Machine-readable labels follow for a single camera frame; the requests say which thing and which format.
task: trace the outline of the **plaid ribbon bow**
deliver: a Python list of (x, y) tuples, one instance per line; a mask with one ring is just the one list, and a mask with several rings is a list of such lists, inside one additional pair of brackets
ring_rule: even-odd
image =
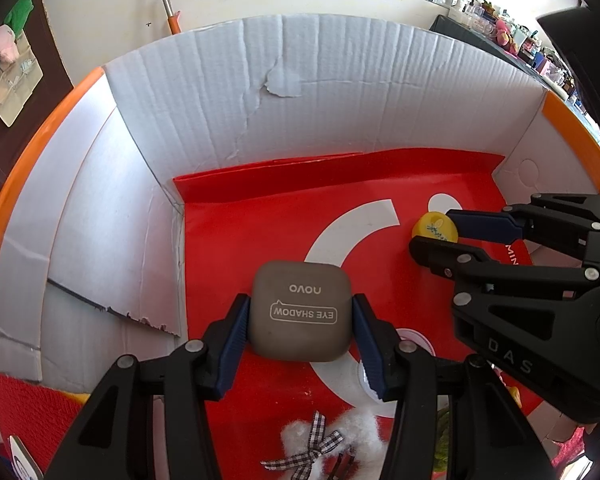
[(309, 432), (309, 444), (307, 450), (282, 460), (267, 460), (260, 462), (270, 471), (286, 471), (296, 468), (291, 480), (307, 480), (311, 474), (311, 467), (322, 455), (336, 449), (344, 440), (339, 431), (334, 431), (328, 437), (324, 437), (325, 418), (320, 412), (314, 413)]

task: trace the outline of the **cardboard flap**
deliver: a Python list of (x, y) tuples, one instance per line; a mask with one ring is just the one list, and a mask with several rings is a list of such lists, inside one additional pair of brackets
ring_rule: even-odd
[(177, 34), (105, 66), (160, 184), (288, 156), (408, 146), (509, 155), (544, 88), (467, 44), (347, 16), (264, 16)]
[(181, 227), (114, 110), (66, 200), (48, 278), (103, 309), (180, 335)]

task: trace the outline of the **white cotton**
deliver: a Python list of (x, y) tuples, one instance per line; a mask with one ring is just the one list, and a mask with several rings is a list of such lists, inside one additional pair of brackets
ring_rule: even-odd
[[(376, 416), (368, 410), (354, 408), (340, 415), (333, 424), (329, 424), (325, 436), (335, 430), (340, 432), (344, 440), (326, 456), (337, 456), (346, 449), (350, 449), (355, 454), (356, 472), (346, 480), (378, 480), (387, 443), (380, 440)], [(311, 423), (304, 420), (295, 420), (287, 424), (280, 434), (285, 456), (306, 451), (310, 431)], [(318, 480), (322, 477), (324, 462), (324, 458), (319, 458), (314, 463), (309, 480)], [(290, 480), (293, 472), (293, 469), (285, 471), (280, 476), (280, 480)]]
[(334, 430), (342, 434), (344, 441), (330, 455), (351, 447), (359, 466), (384, 460), (386, 446), (380, 440), (376, 416), (370, 411), (354, 408), (344, 412), (328, 425), (327, 434)]
[(379, 460), (372, 460), (365, 464), (358, 463), (358, 469), (355, 474), (346, 480), (378, 480), (382, 472), (382, 466), (384, 465), (384, 456), (386, 455), (387, 447), (387, 444), (382, 444), (382, 458)]
[[(285, 456), (295, 455), (296, 453), (305, 452), (309, 444), (309, 432), (311, 424), (304, 420), (295, 420), (287, 424), (280, 434), (282, 447), (285, 450)], [(318, 480), (322, 476), (324, 469), (324, 458), (319, 458), (311, 467), (311, 474), (308, 480)], [(290, 480), (295, 469), (285, 471), (280, 480)]]

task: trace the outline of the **orange rim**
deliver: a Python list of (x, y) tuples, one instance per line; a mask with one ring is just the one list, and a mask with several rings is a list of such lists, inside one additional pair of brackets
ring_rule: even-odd
[(20, 158), (7, 177), (2, 190), (0, 191), (0, 247), (4, 233), (9, 224), (11, 213), (18, 201), (20, 192), (27, 181), (31, 170), (45, 149), (49, 139), (58, 129), (58, 126), (66, 119), (69, 112), (75, 107), (77, 102), (87, 93), (87, 91), (102, 77), (104, 70), (100, 67), (93, 70), (77, 87), (75, 87), (61, 101), (51, 115), (46, 118), (38, 131), (33, 135), (27, 147), (24, 149)]
[(542, 114), (576, 154), (600, 193), (600, 146), (587, 129), (553, 92), (547, 92)]

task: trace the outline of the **green object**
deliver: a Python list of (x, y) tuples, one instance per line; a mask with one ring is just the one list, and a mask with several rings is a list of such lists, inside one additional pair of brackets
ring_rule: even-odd
[(16, 38), (24, 29), (24, 24), (27, 23), (27, 18), (32, 10), (33, 3), (31, 0), (18, 0), (4, 19), (4, 24), (11, 27)]
[(436, 452), (433, 457), (433, 471), (440, 473), (446, 471), (449, 461), (449, 409), (438, 412), (436, 425)]

